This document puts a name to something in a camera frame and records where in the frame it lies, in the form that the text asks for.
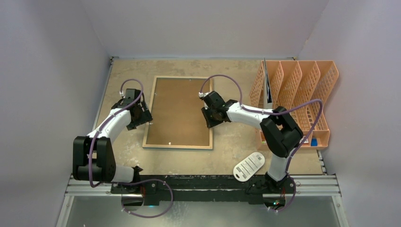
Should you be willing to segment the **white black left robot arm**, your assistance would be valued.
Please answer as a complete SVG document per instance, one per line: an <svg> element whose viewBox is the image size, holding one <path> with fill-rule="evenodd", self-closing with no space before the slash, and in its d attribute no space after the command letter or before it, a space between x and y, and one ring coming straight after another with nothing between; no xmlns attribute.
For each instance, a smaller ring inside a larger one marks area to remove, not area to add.
<svg viewBox="0 0 401 227"><path fill-rule="evenodd" d="M128 193L140 190L139 167L118 165L113 142L123 129L134 130L152 121L152 115L141 90L128 88L115 103L108 117L91 133L73 141L72 175L78 181L122 183Z"/></svg>

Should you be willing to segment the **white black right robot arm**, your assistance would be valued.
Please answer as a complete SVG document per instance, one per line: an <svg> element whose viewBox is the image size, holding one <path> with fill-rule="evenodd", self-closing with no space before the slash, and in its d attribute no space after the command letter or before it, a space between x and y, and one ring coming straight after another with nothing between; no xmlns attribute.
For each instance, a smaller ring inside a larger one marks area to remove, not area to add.
<svg viewBox="0 0 401 227"><path fill-rule="evenodd" d="M304 134L287 109L260 109L240 104L236 100L224 101L216 91L200 92L204 102L201 109L207 127L213 128L224 122L243 123L260 129L272 152L270 168L266 172L265 185L270 192L278 192L287 177L290 154L301 144Z"/></svg>

